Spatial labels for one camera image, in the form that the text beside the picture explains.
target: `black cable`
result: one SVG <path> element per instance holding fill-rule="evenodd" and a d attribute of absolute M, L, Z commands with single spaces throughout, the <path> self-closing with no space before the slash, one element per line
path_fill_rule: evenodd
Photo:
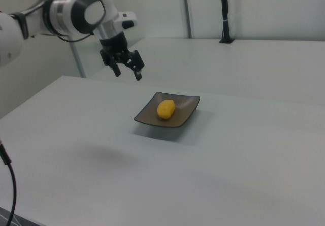
<path fill-rule="evenodd" d="M 40 9 L 42 6 L 43 6 L 43 4 L 41 4 L 41 5 L 39 5 L 38 7 L 32 9 L 31 11 L 27 12 L 27 13 L 25 14 L 25 16 L 28 16 L 28 15 L 32 14 L 32 13 L 35 12 L 36 10 Z"/>
<path fill-rule="evenodd" d="M 15 212 L 15 208 L 16 208 L 16 201 L 17 201 L 17 185 L 16 185 L 14 170 L 12 169 L 11 164 L 8 164 L 8 168 L 10 170 L 10 174 L 11 174 L 11 178 L 12 178 L 12 184 L 13 184 L 13 187 L 14 187 L 14 198 L 13 198 L 11 212 L 10 212 L 10 215 L 9 215 L 8 222 L 7 222 L 6 226 L 10 226 L 10 224 L 11 224 L 12 218 L 14 217 L 14 212 Z"/>
<path fill-rule="evenodd" d="M 70 40 L 64 39 L 64 38 L 62 38 L 62 37 L 60 37 L 60 36 L 57 36 L 57 37 L 59 37 L 61 40 L 65 41 L 65 42 L 80 42 L 80 41 L 82 41 L 82 40 L 84 40 L 84 39 L 86 39 L 86 38 L 88 38 L 88 37 L 90 37 L 90 36 L 91 36 L 91 34 L 86 35 L 86 36 L 83 37 L 83 38 L 80 38 L 80 39 L 77 39 L 77 40 L 73 40 L 73 41 L 70 41 Z"/>
<path fill-rule="evenodd" d="M 10 170 L 10 174 L 11 174 L 11 178 L 12 178 L 12 184 L 14 187 L 14 198 L 13 198 L 13 202 L 12 202 L 12 207 L 11 207 L 11 212 L 8 218 L 8 222 L 6 224 L 6 226 L 10 226 L 12 218 L 14 217 L 14 212 L 15 212 L 15 208 L 16 208 L 16 201 L 17 201 L 17 185 L 16 185 L 16 178 L 15 178 L 15 174 L 14 174 L 14 170 L 12 169 L 11 166 L 11 160 L 9 158 L 9 156 L 6 153 L 6 150 L 3 146 L 3 144 L 0 141 L 0 157 L 2 158 L 2 160 L 4 161 L 5 165 L 8 165 L 8 168 Z"/>
<path fill-rule="evenodd" d="M 50 36 L 50 37 L 55 37 L 55 36 L 56 36 L 56 35 L 53 35 L 53 34 L 47 34 L 47 33 L 41 33 L 41 35 Z"/>

